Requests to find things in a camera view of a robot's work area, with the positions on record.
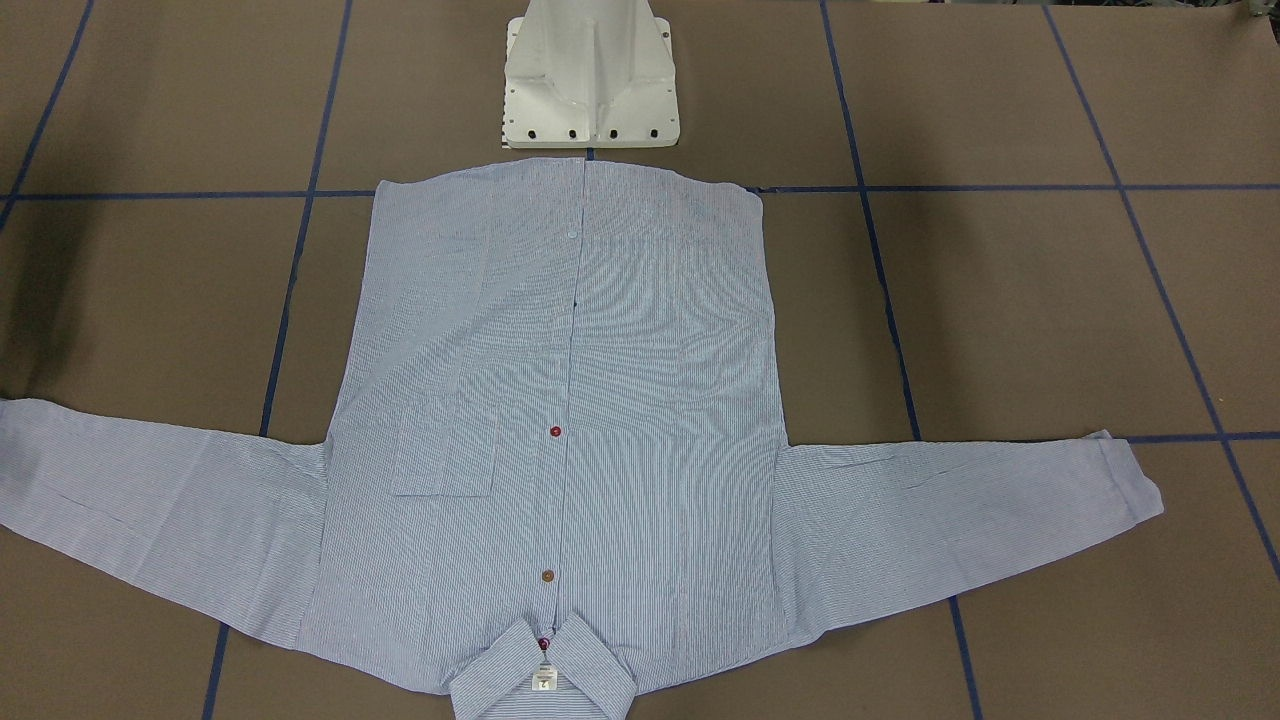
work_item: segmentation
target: chest pocket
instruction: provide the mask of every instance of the chest pocket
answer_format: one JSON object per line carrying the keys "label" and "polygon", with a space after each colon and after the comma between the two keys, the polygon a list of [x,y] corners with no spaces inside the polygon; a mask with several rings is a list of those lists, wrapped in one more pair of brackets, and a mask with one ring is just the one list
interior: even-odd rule
{"label": "chest pocket", "polygon": [[398,414],[392,495],[483,497],[492,492],[497,409],[448,395],[416,398]]}

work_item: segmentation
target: shirt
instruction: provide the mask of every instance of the shirt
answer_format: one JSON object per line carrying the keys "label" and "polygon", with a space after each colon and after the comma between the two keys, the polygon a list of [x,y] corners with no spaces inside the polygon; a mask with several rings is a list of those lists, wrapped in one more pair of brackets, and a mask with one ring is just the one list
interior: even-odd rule
{"label": "shirt", "polygon": [[1106,433],[790,446],[760,219],[581,159],[384,182],[323,443],[4,401],[0,521],[458,717],[618,719],[1162,510]]}

